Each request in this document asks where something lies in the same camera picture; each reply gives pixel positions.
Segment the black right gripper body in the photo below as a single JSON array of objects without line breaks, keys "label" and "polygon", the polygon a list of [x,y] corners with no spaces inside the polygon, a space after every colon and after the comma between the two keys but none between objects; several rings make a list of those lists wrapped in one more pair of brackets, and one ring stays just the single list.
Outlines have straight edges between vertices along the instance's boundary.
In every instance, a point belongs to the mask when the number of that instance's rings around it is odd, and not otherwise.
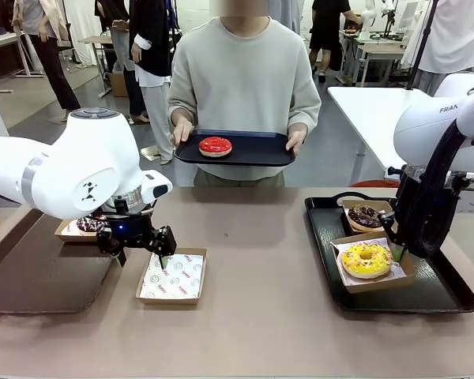
[{"label": "black right gripper body", "polygon": [[397,216],[406,216],[411,209],[427,214],[430,209],[430,188],[423,184],[425,169],[406,167],[397,190],[397,202],[394,206]]}]

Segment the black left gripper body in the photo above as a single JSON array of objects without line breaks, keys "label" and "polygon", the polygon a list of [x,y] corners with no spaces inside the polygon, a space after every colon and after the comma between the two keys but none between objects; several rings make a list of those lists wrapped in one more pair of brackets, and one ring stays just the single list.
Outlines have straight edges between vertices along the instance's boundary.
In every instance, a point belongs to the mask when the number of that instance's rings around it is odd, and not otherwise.
[{"label": "black left gripper body", "polygon": [[126,247],[153,251],[159,235],[149,215],[108,216],[96,232],[96,243],[101,253],[121,253]]}]

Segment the person's right hand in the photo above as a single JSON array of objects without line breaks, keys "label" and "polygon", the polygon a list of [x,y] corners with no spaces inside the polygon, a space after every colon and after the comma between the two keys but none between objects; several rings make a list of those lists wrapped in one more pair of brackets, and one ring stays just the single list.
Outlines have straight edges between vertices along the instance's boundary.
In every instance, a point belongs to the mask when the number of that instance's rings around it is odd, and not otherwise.
[{"label": "person's right hand", "polygon": [[187,142],[190,134],[192,133],[194,126],[191,121],[187,118],[181,117],[175,125],[173,131],[173,142],[176,147],[181,143]]}]

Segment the person's left hand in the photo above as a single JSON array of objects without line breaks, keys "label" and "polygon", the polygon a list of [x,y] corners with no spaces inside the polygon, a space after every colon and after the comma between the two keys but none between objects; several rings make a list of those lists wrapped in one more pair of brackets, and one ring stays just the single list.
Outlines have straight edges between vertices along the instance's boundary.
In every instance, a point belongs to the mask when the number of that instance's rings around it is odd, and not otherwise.
[{"label": "person's left hand", "polygon": [[295,156],[299,154],[299,150],[303,146],[307,132],[305,129],[293,129],[288,132],[288,142],[285,146],[288,152]]}]

